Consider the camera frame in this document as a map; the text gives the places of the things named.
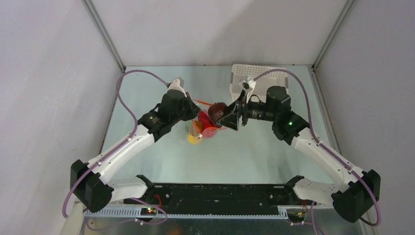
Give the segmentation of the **clear zip bag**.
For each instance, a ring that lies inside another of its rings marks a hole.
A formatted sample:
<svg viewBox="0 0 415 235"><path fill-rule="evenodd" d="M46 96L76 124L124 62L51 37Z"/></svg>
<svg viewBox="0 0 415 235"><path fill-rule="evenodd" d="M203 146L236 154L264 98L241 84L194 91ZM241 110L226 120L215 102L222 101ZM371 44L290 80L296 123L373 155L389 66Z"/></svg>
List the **clear zip bag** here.
<svg viewBox="0 0 415 235"><path fill-rule="evenodd" d="M218 133L227 130L227 127L216 127L208 117L208 110L212 103L194 99L193 102L201 109L196 118L187 122L187 141L190 144L200 144L203 140L212 138Z"/></svg>

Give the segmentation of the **red toy wax apple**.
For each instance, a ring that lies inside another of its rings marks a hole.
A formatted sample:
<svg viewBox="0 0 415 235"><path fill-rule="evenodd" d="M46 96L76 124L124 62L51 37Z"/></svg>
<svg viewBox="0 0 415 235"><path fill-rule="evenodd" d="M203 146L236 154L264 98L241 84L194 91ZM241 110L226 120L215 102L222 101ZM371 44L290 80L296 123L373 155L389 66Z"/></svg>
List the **red toy wax apple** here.
<svg viewBox="0 0 415 235"><path fill-rule="evenodd" d="M219 127L214 126L211 120L209 119L208 115L204 111L201 111L198 114L197 120L201 121L203 124L201 135L202 135L202 138L204 139L212 138L216 134L224 130L224 128L219 128Z"/></svg>

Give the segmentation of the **yellow green toy mango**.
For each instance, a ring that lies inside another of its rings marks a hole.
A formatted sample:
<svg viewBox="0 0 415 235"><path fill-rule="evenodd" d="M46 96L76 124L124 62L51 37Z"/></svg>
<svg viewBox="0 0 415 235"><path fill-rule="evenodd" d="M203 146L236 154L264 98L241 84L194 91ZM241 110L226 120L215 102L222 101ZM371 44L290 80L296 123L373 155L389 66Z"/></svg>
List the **yellow green toy mango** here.
<svg viewBox="0 0 415 235"><path fill-rule="evenodd" d="M195 137L195 136L192 136L192 135L187 135L187 141L190 144L200 144L202 142L202 140L203 140L202 138Z"/></svg>

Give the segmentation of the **brown toy kiwi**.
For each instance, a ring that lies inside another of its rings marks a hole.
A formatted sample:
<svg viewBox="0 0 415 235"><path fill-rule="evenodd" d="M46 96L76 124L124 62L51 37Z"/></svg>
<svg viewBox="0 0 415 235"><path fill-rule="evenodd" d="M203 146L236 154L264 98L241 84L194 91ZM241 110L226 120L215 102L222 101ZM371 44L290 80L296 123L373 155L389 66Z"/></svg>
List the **brown toy kiwi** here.
<svg viewBox="0 0 415 235"><path fill-rule="evenodd" d="M192 136L198 136L199 134L201 134L202 128L203 128L203 124L201 121L193 120L191 122L191 127L190 127L189 132Z"/></svg>

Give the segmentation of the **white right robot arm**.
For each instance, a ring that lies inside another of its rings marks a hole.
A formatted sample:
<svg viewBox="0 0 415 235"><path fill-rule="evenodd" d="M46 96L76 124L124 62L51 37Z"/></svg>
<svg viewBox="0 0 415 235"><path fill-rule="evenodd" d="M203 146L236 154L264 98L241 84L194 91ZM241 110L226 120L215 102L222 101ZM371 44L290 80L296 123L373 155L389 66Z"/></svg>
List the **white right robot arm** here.
<svg viewBox="0 0 415 235"><path fill-rule="evenodd" d="M344 220L355 223L372 207L379 207L381 177L375 170L364 171L351 163L312 131L311 124L291 109L291 98L281 86L267 89L264 102L248 99L250 89L223 110L216 123L233 130L246 125L249 119L269 121L280 141L313 160L332 180L332 184L296 176L285 190L285 200L292 205L302 200L332 205Z"/></svg>

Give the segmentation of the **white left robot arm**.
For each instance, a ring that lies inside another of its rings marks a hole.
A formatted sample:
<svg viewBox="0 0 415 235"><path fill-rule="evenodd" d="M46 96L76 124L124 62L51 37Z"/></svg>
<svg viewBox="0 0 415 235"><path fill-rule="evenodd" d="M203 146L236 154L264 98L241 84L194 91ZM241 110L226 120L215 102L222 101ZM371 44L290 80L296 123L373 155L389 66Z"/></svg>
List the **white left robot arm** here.
<svg viewBox="0 0 415 235"><path fill-rule="evenodd" d="M77 160L71 165L70 193L90 212L127 198L151 203L155 191L146 179L113 181L112 177L135 155L168 134L175 124L196 118L200 110L188 93L168 91L154 109L135 119L133 130L124 139L86 163Z"/></svg>

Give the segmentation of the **dark purple toy plum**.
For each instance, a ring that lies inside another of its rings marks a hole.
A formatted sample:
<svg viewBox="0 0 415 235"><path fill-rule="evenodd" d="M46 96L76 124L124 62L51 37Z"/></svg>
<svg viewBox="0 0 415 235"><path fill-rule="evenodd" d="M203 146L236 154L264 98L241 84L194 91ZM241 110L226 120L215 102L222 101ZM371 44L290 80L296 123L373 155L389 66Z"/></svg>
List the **dark purple toy plum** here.
<svg viewBox="0 0 415 235"><path fill-rule="evenodd" d="M208 117L212 122L216 122L226 112L227 105L224 102L213 103L208 109Z"/></svg>

